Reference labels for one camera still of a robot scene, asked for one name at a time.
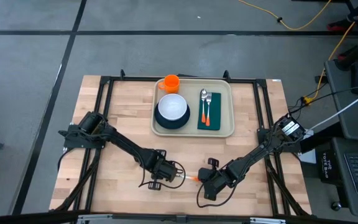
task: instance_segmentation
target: silver spoon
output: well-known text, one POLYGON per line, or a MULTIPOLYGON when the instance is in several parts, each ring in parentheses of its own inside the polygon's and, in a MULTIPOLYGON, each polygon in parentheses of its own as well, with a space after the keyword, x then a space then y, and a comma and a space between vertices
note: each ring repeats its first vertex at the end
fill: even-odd
POLYGON ((205 112, 204 112, 204 102, 205 102, 206 97, 208 96, 208 92, 206 91, 206 89, 202 89, 200 92, 200 95, 201 95, 201 100, 203 101, 203 115, 201 117, 201 122, 205 123, 206 120, 205 120, 205 112))

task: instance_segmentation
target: orange cup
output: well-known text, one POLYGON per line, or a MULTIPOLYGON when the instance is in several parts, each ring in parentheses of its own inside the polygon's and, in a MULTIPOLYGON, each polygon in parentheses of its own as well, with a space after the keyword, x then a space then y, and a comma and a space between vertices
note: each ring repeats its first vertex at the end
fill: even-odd
POLYGON ((158 83, 158 88, 165 90, 167 93, 178 93, 179 86, 180 80, 176 75, 167 75, 164 81, 158 83))

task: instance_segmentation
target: butcher block tabletop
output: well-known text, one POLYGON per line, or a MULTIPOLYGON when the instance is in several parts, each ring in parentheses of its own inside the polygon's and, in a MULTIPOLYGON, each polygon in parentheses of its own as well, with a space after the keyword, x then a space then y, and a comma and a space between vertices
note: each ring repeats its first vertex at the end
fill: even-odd
MULTIPOLYGON (((100 76, 86 75, 83 78, 73 122, 78 124, 88 111, 94 110, 100 76)), ((288 112, 284 90, 280 80, 266 80, 274 121, 288 112)), ((210 168, 208 158, 213 157, 223 166, 231 159, 242 157, 258 145, 258 117, 252 84, 230 84, 234 103, 236 128, 228 138, 183 138, 155 135, 150 128, 152 99, 155 82, 115 81, 112 88, 108 122, 117 131, 134 141, 140 147, 164 149, 167 159, 180 162, 186 174, 196 177, 200 167, 210 168)), ((104 88, 100 113, 103 113, 107 88, 104 88)), ((262 89, 259 90, 264 124, 267 115, 264 108, 262 89)), ((78 182, 85 149, 74 149, 62 160, 57 175, 50 208, 57 208, 70 194, 78 182)), ((302 169, 299 161, 290 153, 281 154, 285 184, 302 208, 311 213, 302 169)), ((198 208, 196 193, 200 182, 186 179, 179 189, 162 187, 161 191, 138 188, 142 180, 142 168, 134 158, 110 142, 102 150, 94 188, 92 212, 151 213, 187 215, 239 215, 271 216, 269 188, 264 160, 253 165, 245 179, 237 186, 227 204, 220 207, 198 208)), ((146 172, 149 181, 150 173, 146 172)), ((172 186, 182 179, 176 177, 172 186)), ((279 211, 282 212, 280 191, 276 186, 279 211)), ((215 202, 203 198, 200 204, 220 203, 232 189, 226 187, 215 202)), ((80 209, 85 207, 88 185, 84 187, 80 209)))

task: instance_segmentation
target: yellow cable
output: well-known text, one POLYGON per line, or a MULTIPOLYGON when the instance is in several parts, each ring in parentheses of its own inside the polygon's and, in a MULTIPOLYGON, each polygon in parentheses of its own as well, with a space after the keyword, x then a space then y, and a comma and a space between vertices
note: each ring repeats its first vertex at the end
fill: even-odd
MULTIPOLYGON (((312 18, 312 20, 310 20, 307 24, 305 24, 305 25, 303 25, 303 26, 301 26, 301 27, 291 28, 291 27, 287 26, 287 25, 283 22, 283 20, 280 20, 280 22, 281 22, 281 24, 283 24, 283 26, 285 26, 285 27, 286 27, 287 29, 289 29, 289 30, 300 30, 300 29, 303 29, 303 28, 307 27, 308 25, 310 25, 315 19, 317 19, 317 17, 320 16, 320 14, 326 9, 326 7, 328 6, 328 4, 329 4, 331 1, 332 1, 332 0, 329 0, 329 1, 326 3, 326 5, 317 13, 317 15, 315 15, 314 18, 312 18)), ((269 13, 270 15, 272 15, 273 17, 275 17, 276 19, 279 18, 278 16, 276 16, 274 13, 270 12, 269 10, 262 9, 261 7, 255 6, 255 5, 253 5, 253 4, 250 4, 250 3, 248 3, 248 2, 245 2, 245 1, 243 1, 243 0, 239 0, 239 2, 244 3, 244 4, 248 5, 248 6, 254 7, 254 8, 256 8, 256 9, 262 10, 262 11, 264 11, 264 12, 267 12, 267 13, 269 13)))
MULTIPOLYGON (((341 40, 339 41, 339 43, 336 45, 336 47, 334 48, 333 52, 331 53, 331 55, 329 56, 328 60, 331 60, 332 57, 334 56, 336 50, 338 49, 338 47, 342 44, 343 40, 345 39, 346 35, 349 33, 349 31, 353 28, 355 22, 352 22, 352 24, 349 26, 349 28, 346 30, 345 34, 342 36, 341 40)), ((317 95, 318 95, 318 89, 320 87, 320 84, 321 84, 321 80, 323 79, 323 76, 324 76, 324 69, 323 69, 323 72, 321 72, 321 75, 320 75, 320 79, 318 80, 318 84, 317 84, 317 91, 316 93, 314 94, 314 97, 310 98, 310 97, 304 97, 305 101, 306 101, 306 104, 310 103, 312 100, 314 100, 317 95)))

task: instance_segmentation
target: fork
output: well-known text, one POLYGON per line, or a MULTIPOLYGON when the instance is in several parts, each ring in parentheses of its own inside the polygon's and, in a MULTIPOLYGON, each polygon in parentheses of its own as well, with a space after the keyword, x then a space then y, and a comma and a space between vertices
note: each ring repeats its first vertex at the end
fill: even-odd
POLYGON ((208 104, 208 112, 206 115, 206 123, 205 125, 209 126, 209 104, 211 104, 212 101, 212 93, 208 93, 208 95, 206 96, 206 103, 208 104))

